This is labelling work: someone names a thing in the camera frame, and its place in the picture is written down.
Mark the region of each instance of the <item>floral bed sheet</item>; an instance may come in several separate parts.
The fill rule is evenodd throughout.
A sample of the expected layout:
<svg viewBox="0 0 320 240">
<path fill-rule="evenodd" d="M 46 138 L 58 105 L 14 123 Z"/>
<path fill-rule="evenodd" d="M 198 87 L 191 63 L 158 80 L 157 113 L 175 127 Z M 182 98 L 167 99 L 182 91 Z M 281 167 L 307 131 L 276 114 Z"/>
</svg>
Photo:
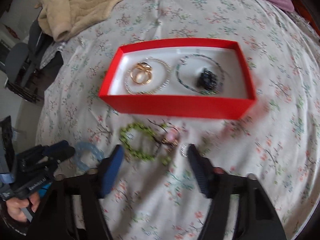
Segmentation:
<svg viewBox="0 0 320 240">
<path fill-rule="evenodd" d="M 230 121 L 127 115 L 98 98 L 119 46 L 174 37 L 240 43 L 258 98 L 247 116 Z M 231 174 L 256 174 L 288 239 L 302 230 L 320 196 L 320 47 L 308 28 L 265 0 L 124 0 L 108 20 L 72 38 L 62 56 L 64 65 L 45 92 L 37 143 L 91 142 L 108 156 L 128 123 L 142 122 L 159 133 L 175 127 L 180 146 L 196 144 Z M 67 161 L 58 173 L 74 176 L 79 170 Z M 124 161 L 112 192 L 101 200 L 114 238 L 122 240 L 197 239 L 209 204 L 179 148 L 167 166 L 160 160 Z M 225 239 L 232 238 L 235 214 L 236 207 Z M 76 216 L 83 226 L 81 212 Z"/>
</svg>

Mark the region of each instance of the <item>black device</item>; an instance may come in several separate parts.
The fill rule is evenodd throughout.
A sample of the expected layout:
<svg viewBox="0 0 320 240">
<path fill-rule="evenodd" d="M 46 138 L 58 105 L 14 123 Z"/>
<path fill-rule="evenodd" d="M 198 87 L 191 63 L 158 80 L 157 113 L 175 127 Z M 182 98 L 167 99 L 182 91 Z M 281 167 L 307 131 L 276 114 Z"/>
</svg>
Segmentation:
<svg viewBox="0 0 320 240">
<path fill-rule="evenodd" d="M 0 122 L 0 197 L 28 199 L 41 187 L 53 182 L 53 173 L 58 164 L 72 157 L 75 149 L 67 141 L 52 146 L 35 146 L 20 154 L 15 154 L 12 145 L 11 118 Z M 30 206 L 22 210 L 29 220 L 33 212 Z"/>
<path fill-rule="evenodd" d="M 45 236 L 46 240 L 79 240 L 72 195 L 81 196 L 86 239 L 113 240 L 98 199 L 110 192 L 123 152 L 122 146 L 117 145 L 94 174 L 55 181 L 39 205 L 27 240 L 40 236 Z M 188 160 L 200 191 L 212 199 L 198 240 L 223 240 L 231 194 L 240 195 L 233 240 L 286 240 L 276 211 L 255 176 L 215 173 L 209 159 L 202 157 L 194 145 L 188 148 Z"/>
</svg>

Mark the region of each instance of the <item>blue gripper pad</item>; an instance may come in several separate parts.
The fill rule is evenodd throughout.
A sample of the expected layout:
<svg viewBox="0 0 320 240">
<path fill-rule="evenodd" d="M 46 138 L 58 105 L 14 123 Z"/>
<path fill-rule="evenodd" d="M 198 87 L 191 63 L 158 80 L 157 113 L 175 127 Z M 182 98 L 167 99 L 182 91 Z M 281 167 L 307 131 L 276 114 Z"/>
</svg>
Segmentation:
<svg viewBox="0 0 320 240">
<path fill-rule="evenodd" d="M 116 180 L 116 176 L 120 169 L 122 160 L 124 157 L 124 149 L 121 145 L 117 145 L 113 150 L 110 157 L 105 160 L 108 160 L 108 167 L 105 172 L 103 172 L 100 177 L 101 180 L 101 190 L 100 196 L 104 198 L 107 194 L 111 192 L 113 184 Z"/>
<path fill-rule="evenodd" d="M 188 160 L 202 194 L 209 198 L 209 181 L 212 179 L 213 166 L 208 158 L 201 157 L 194 144 L 188 148 Z"/>
</svg>

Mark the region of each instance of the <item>box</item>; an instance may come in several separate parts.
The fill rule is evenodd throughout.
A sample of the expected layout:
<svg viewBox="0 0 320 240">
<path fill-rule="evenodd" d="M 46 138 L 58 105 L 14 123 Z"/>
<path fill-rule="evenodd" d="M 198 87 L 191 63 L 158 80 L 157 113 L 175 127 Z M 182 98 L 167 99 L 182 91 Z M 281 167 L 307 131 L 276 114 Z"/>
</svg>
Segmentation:
<svg viewBox="0 0 320 240">
<path fill-rule="evenodd" d="M 192 53 L 209 56 L 221 65 L 225 71 L 221 93 L 201 95 L 178 82 L 175 67 L 182 57 Z M 172 66 L 170 82 L 154 95 L 129 94 L 125 89 L 124 74 L 136 63 L 144 62 L 146 57 L 159 58 Z M 162 80 L 159 78 L 161 64 L 153 61 L 148 63 L 158 69 L 153 78 Z M 184 69 L 186 80 L 196 80 L 198 75 L 195 71 L 200 74 L 206 65 L 209 68 L 210 61 L 200 63 L 190 58 Z M 236 41 L 206 38 L 163 39 L 119 47 L 104 78 L 99 97 L 120 113 L 214 119 L 239 119 L 256 102 L 252 78 L 239 44 Z"/>
</svg>

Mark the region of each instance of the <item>human hand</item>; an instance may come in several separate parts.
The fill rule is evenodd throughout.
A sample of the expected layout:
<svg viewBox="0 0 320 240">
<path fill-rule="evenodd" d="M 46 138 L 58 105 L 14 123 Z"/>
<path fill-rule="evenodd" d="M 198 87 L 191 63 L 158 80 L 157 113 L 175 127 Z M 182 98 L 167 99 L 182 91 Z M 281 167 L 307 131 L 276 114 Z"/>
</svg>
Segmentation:
<svg viewBox="0 0 320 240">
<path fill-rule="evenodd" d="M 31 203 L 32 203 L 32 211 L 36 212 L 39 203 L 40 203 L 40 196 L 39 193 L 33 193 L 29 197 Z M 7 210 L 10 217 L 12 217 L 14 220 L 17 220 L 19 222 L 27 222 L 27 217 L 22 212 L 21 208 L 25 208 L 29 206 L 29 201 L 27 199 L 20 200 L 18 198 L 11 198 L 6 201 L 7 204 Z"/>
</svg>

